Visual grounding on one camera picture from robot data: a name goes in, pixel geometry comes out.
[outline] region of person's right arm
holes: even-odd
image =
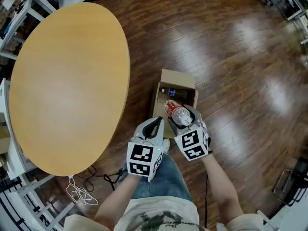
[[[211,187],[211,192],[218,205],[221,222],[227,224],[232,219],[243,215],[235,187],[223,171],[213,154],[201,158]]]

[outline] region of bottle cap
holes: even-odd
[[[181,123],[184,125],[184,126],[189,126],[191,123],[192,123],[192,119],[190,118],[189,115],[183,115],[181,117]]]

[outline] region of white t-shirt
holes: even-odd
[[[231,220],[221,231],[262,231],[263,218],[246,214]],[[79,215],[65,219],[64,231],[110,231],[107,227]],[[115,231],[204,231],[199,226],[197,207],[190,201],[171,197],[133,199],[116,225]]]

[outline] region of bottle with blue label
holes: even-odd
[[[170,97],[177,97],[177,98],[187,98],[187,91],[185,90],[176,90],[174,88],[162,88],[162,93],[166,94]]]

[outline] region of jeans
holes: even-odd
[[[127,175],[128,173],[125,171],[118,182],[122,182]],[[150,182],[147,177],[141,178],[131,199],[158,196],[173,196],[193,201],[176,163],[167,154],[163,154],[162,162]]]

